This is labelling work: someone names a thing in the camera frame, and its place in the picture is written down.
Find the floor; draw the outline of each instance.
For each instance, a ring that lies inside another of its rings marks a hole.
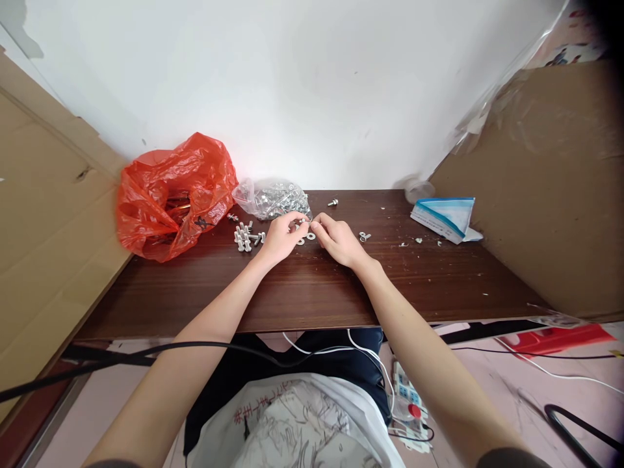
[[[295,341],[301,333],[290,333]],[[284,351],[290,347],[280,333],[261,336],[274,350]],[[113,349],[132,352],[155,343],[131,341],[115,343]],[[493,339],[454,346],[473,346],[500,350]],[[604,354],[609,349],[624,350],[624,344],[611,342],[576,348],[562,355],[590,356]],[[382,359],[391,365],[392,356],[387,344],[382,348]],[[533,407],[542,408],[554,403],[578,415],[610,436],[624,440],[624,395],[598,383],[563,380],[550,377],[539,369],[506,354],[490,354],[473,350],[458,350],[457,356],[484,388],[496,407],[513,427],[518,430],[527,445],[552,468],[581,468],[581,462],[551,430]],[[624,361],[602,359],[592,361],[564,361],[537,358],[535,362],[558,374],[578,374],[602,380],[614,387],[624,389]],[[94,373],[79,395],[50,446],[38,463],[40,468],[77,467],[85,460],[97,440],[119,412],[146,369],[119,365]],[[449,443],[441,430],[431,421],[435,430],[432,452],[421,454],[408,450],[398,439],[393,439],[407,467],[457,468],[460,467]],[[598,439],[569,428],[582,441],[588,451],[603,467],[610,467],[614,451]],[[163,468],[184,468],[182,457],[183,428],[172,445]]]

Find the white wall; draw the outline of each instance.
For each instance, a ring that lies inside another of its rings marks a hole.
[[[432,172],[563,3],[28,0],[23,31],[62,102],[129,159],[200,131],[239,179],[384,189]],[[19,43],[15,21],[0,18]]]

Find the dark pants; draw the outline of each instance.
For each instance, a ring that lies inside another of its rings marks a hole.
[[[358,328],[351,330],[351,338],[359,346],[379,354],[384,333],[381,328]],[[262,351],[282,363],[295,362],[304,356],[293,347],[284,353],[275,352],[254,334],[235,335],[232,343]],[[296,344],[305,351],[319,351],[332,346],[353,346],[346,330],[307,331]],[[377,366],[364,353],[350,350],[311,356],[295,367],[284,369],[251,353],[228,349],[188,413],[184,432],[184,455],[188,455],[197,444],[200,430],[206,421],[223,408],[245,384],[283,374],[314,372],[348,380],[372,397],[385,423],[390,424],[392,418],[382,383],[383,376]]]

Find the cardboard wall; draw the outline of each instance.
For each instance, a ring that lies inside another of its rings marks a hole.
[[[624,319],[624,125],[608,61],[522,71],[437,196],[475,196],[486,248],[560,312]]]
[[[0,389],[37,377],[129,257],[125,161],[0,54]],[[0,421],[16,400],[0,404]]]

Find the wooden desk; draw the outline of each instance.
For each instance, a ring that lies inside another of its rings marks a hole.
[[[547,304],[477,242],[456,246],[410,218],[401,190],[312,190],[321,211],[372,237],[364,244],[392,282],[429,322],[544,315]],[[327,207],[338,198],[337,207]],[[236,206],[242,221],[252,219]],[[254,219],[253,231],[268,230]],[[235,226],[223,220],[189,251],[159,264],[134,257],[76,340],[172,337],[258,252],[238,252]],[[415,238],[422,238],[422,244]],[[316,240],[297,246],[262,281],[239,332],[280,332],[377,325],[364,288]]]

